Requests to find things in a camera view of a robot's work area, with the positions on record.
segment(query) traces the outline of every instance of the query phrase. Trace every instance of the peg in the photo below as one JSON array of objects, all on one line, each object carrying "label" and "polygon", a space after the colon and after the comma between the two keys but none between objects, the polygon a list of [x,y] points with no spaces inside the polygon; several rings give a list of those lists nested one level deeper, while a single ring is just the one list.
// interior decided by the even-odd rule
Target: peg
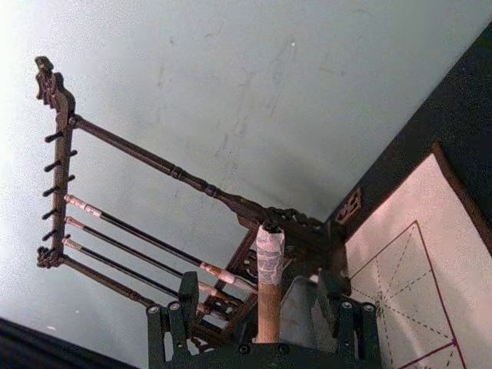
[{"label": "peg", "polygon": [[45,172],[48,173],[49,171],[52,171],[53,169],[55,169],[55,167],[58,167],[61,163],[62,163],[61,161],[57,160],[53,164],[46,165]]},{"label": "peg", "polygon": [[47,241],[51,236],[53,236],[53,234],[55,234],[57,232],[56,229],[54,229],[53,231],[50,231],[48,232],[47,234],[45,234],[42,238],[43,242],[44,241]]},{"label": "peg", "polygon": [[59,137],[63,137],[63,132],[62,131],[58,131],[54,135],[46,136],[45,137],[45,142],[47,144],[49,144],[51,141],[56,140]]},{"label": "peg", "polygon": [[52,209],[52,210],[50,210],[49,212],[47,212],[46,214],[44,214],[44,215],[41,217],[41,219],[42,219],[43,221],[45,221],[46,219],[48,219],[49,217],[51,217],[53,214],[56,214],[56,213],[58,213],[58,210],[56,210],[56,209]]},{"label": "peg", "polygon": [[59,189],[60,188],[58,186],[51,187],[49,190],[46,190],[45,192],[43,192],[43,197],[47,198],[50,194],[58,191]]}]

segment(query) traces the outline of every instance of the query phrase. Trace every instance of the carved wooden finial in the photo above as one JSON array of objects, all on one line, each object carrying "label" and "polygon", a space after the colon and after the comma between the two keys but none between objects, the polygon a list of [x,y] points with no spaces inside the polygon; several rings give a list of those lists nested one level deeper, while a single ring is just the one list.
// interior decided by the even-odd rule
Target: carved wooden finial
[{"label": "carved wooden finial", "polygon": [[63,86],[61,73],[53,73],[53,64],[45,56],[35,59],[39,73],[36,75],[39,91],[36,98],[57,112],[56,122],[65,128],[68,119],[75,112],[75,99]]}]

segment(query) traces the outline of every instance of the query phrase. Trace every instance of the wall stain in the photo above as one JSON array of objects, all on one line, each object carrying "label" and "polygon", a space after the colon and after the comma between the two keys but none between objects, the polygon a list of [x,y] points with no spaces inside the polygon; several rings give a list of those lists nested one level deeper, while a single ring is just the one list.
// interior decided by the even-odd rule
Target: wall stain
[{"label": "wall stain", "polygon": [[224,21],[221,22],[221,24],[218,26],[217,30],[213,33],[207,33],[204,38],[212,38],[212,37],[217,37],[221,34],[222,27],[224,26]]},{"label": "wall stain", "polygon": [[251,87],[251,82],[253,81],[253,78],[256,76],[258,71],[246,71],[246,79],[244,80],[243,83],[241,83],[238,87],[241,88],[241,97],[239,98],[239,105],[238,109],[236,110],[236,117],[239,116],[239,113],[241,112],[241,109],[243,108],[244,104],[244,97],[246,96],[246,93]]},{"label": "wall stain", "polygon": [[225,173],[222,176],[222,179],[219,181],[218,187],[223,189],[224,191],[226,191],[227,181],[229,179],[233,178],[234,175],[236,174],[236,172],[238,171],[238,159],[239,159],[238,155],[234,155],[233,158],[229,159],[228,168],[225,170]]},{"label": "wall stain", "polygon": [[290,36],[284,41],[282,48],[270,62],[274,93],[267,103],[267,109],[270,110],[271,117],[274,115],[278,101],[284,91],[289,76],[289,64],[295,62],[296,54],[295,39],[294,36]]},{"label": "wall stain", "polygon": [[246,120],[249,118],[249,115],[243,119],[243,123],[241,124],[241,129],[239,130],[238,136],[239,138],[244,138],[246,135],[246,130],[248,129],[248,125],[246,124]]},{"label": "wall stain", "polygon": [[162,88],[164,82],[164,72],[165,72],[165,64],[164,60],[161,61],[161,65],[159,67],[159,76],[157,78],[157,87]]},{"label": "wall stain", "polygon": [[361,31],[359,31],[359,35],[357,37],[357,40],[359,41],[364,35],[366,35],[367,33],[367,29],[369,28],[369,23],[368,23],[368,19],[369,18],[373,18],[374,17],[374,14],[369,12],[368,10],[366,9],[362,9],[362,8],[359,8],[359,9],[355,9],[352,14],[356,15],[357,18],[356,18],[356,23],[358,25],[363,25],[363,28]]},{"label": "wall stain", "polygon": [[[189,234],[194,234],[194,231],[197,229],[197,221],[192,221],[191,222],[191,226],[190,226],[190,231],[188,232]],[[181,251],[183,251],[185,249],[185,247],[183,246],[182,248],[179,248]]]},{"label": "wall stain", "polygon": [[329,65],[329,58],[330,58],[330,52],[327,52],[325,55],[324,55],[324,58],[323,58],[323,61],[320,65],[320,68],[318,68],[318,71],[322,71],[324,73],[328,73],[329,75],[339,75],[341,77],[343,77],[345,75],[345,71],[342,70],[342,71],[336,71],[335,69],[333,68],[330,68],[328,65]]},{"label": "wall stain", "polygon": [[226,133],[224,135],[224,139],[222,140],[222,145],[215,151],[214,156],[218,157],[219,152],[224,151],[228,147],[229,134]]}]

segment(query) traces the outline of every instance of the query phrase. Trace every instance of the red border line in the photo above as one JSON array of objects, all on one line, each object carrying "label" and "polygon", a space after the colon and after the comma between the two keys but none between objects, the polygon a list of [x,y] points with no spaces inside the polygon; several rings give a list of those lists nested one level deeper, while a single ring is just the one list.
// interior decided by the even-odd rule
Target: red border line
[{"label": "red border line", "polygon": [[421,227],[418,224],[418,221],[415,221],[415,223],[417,224],[418,234],[421,236],[422,244],[424,245],[425,254],[427,256],[427,261],[429,262],[429,265],[430,265],[430,271],[432,272],[432,278],[434,279],[434,283],[436,284],[436,289],[437,289],[437,294],[439,295],[440,304],[443,307],[443,312],[444,312],[444,315],[446,316],[447,324],[449,325],[449,329],[451,330],[451,334],[453,335],[454,345],[456,346],[458,354],[460,355],[461,364],[463,365],[463,368],[467,369],[467,365],[464,363],[463,353],[461,352],[460,345],[458,344],[458,340],[456,339],[456,334],[454,334],[454,329],[453,329],[453,326],[451,325],[451,320],[449,318],[449,315],[447,314],[446,306],[444,305],[442,294],[440,293],[439,284],[437,283],[437,278],[436,278],[436,274],[434,273],[434,267],[432,266],[431,258],[429,257],[429,253],[427,252],[427,245],[425,244],[424,236],[422,235],[422,231],[421,231]]},{"label": "red border line", "polygon": [[415,364],[418,361],[425,359],[426,357],[430,357],[431,355],[434,355],[438,351],[441,351],[441,350],[448,348],[450,346],[456,346],[456,345],[454,344],[454,342],[450,342],[449,344],[445,344],[444,346],[438,347],[435,350],[432,350],[431,352],[429,352],[423,356],[420,356],[420,357],[416,358],[415,360],[412,360],[410,363],[406,363],[403,367],[399,367],[398,369],[404,369],[406,367],[410,367],[412,364]]},{"label": "red border line", "polygon": [[422,359],[425,359],[426,357],[429,357],[431,356],[432,354],[435,354],[436,352],[446,348],[446,347],[449,347],[451,345],[454,345],[458,351],[458,354],[460,355],[460,359],[461,359],[461,364],[463,365],[463,369],[467,369],[467,366],[466,364],[464,363],[464,357],[463,357],[463,354],[461,352],[461,349],[460,349],[460,345],[458,344],[458,341],[457,341],[457,338],[456,338],[456,334],[454,333],[454,329],[453,329],[453,326],[451,325],[451,321],[450,321],[450,318],[449,318],[449,315],[447,314],[447,310],[446,310],[446,306],[444,305],[444,301],[443,301],[443,298],[442,298],[442,294],[440,292],[440,289],[439,289],[439,284],[437,283],[437,278],[436,278],[436,274],[434,273],[434,267],[432,266],[432,262],[431,262],[431,258],[429,257],[429,253],[427,251],[427,245],[425,244],[425,240],[424,240],[424,236],[422,235],[422,230],[421,230],[421,227],[418,223],[417,220],[415,221],[412,221],[410,223],[410,225],[408,225],[402,232],[400,232],[400,234],[398,234],[395,238],[393,238],[386,246],[384,246],[381,250],[379,250],[378,253],[376,253],[375,256],[373,256],[366,264],[364,264],[354,275],[352,275],[351,277],[351,280],[352,278],[354,278],[357,274],[359,274],[362,269],[364,269],[365,267],[367,267],[374,259],[376,259],[384,250],[386,250],[393,242],[395,242],[399,237],[401,237],[402,234],[404,234],[406,231],[408,231],[408,229],[412,226],[412,225],[417,225],[417,230],[418,230],[418,234],[420,235],[420,238],[421,238],[421,241],[422,241],[422,245],[424,246],[424,251],[425,251],[425,255],[427,257],[427,262],[429,263],[429,267],[430,267],[430,272],[432,273],[432,278],[434,279],[434,284],[436,286],[436,290],[437,290],[437,296],[439,297],[439,301],[440,301],[440,305],[443,309],[443,312],[444,312],[444,316],[446,317],[446,321],[447,321],[447,325],[449,326],[449,329],[450,329],[450,332],[451,332],[451,335],[453,337],[453,340],[449,343],[449,344],[445,344],[444,346],[441,346],[415,360],[413,360],[412,362],[408,363],[408,364],[405,364],[403,367],[400,367],[399,369],[403,369],[405,367],[408,367],[409,365],[411,364],[414,364]]}]

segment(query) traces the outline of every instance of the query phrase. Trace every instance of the white tape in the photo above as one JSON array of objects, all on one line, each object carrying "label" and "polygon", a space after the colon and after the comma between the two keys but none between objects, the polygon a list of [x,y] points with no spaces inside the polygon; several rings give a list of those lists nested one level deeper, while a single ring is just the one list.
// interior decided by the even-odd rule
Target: white tape
[{"label": "white tape", "polygon": [[222,269],[221,274],[218,276],[218,279],[231,284],[234,283],[234,281],[236,280],[236,276],[231,272]]},{"label": "white tape", "polygon": [[279,285],[282,281],[284,268],[285,235],[268,233],[263,226],[256,235],[258,282],[263,284]]},{"label": "white tape", "polygon": [[87,211],[88,213],[91,213],[92,215],[94,215],[98,218],[101,217],[102,212],[99,209],[89,205],[86,202],[83,202],[80,198],[76,198],[72,194],[66,194],[65,195],[65,201],[67,201],[69,204],[72,204],[72,205],[74,205],[74,206],[76,206],[82,210]]}]

